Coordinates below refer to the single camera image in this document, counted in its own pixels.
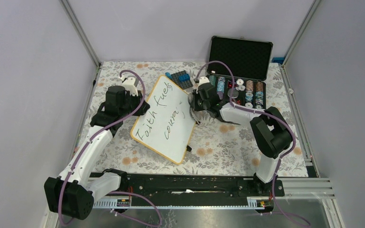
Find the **yellow framed whiteboard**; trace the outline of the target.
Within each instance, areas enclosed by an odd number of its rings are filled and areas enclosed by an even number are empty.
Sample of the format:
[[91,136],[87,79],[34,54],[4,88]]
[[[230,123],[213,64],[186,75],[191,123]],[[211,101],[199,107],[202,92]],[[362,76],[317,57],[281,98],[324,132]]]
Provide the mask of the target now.
[[149,110],[137,118],[130,135],[175,164],[181,164],[196,121],[190,115],[188,93],[160,76],[146,102]]

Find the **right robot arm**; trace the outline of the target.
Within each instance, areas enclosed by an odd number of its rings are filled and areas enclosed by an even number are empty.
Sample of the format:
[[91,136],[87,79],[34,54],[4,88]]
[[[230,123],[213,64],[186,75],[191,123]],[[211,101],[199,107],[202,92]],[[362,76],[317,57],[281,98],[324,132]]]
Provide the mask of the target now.
[[221,122],[249,127],[261,152],[260,164],[255,173],[258,180],[253,183],[254,191],[261,196],[272,190],[281,159],[296,146],[296,137],[285,119],[275,107],[253,109],[222,100],[211,83],[200,84],[188,95],[192,117],[206,111],[210,117]]

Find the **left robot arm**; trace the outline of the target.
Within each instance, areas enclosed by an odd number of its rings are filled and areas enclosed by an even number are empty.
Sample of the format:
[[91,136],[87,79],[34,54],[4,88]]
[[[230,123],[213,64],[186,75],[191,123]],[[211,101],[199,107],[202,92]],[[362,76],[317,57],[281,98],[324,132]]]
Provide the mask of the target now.
[[56,177],[49,177],[44,191],[51,212],[84,220],[93,205],[106,194],[123,195],[128,183],[119,174],[110,172],[89,182],[95,163],[105,147],[112,141],[124,120],[144,115],[150,105],[145,101],[146,91],[133,85],[116,85],[108,88],[106,98],[92,117],[90,128],[82,146],[67,167]]

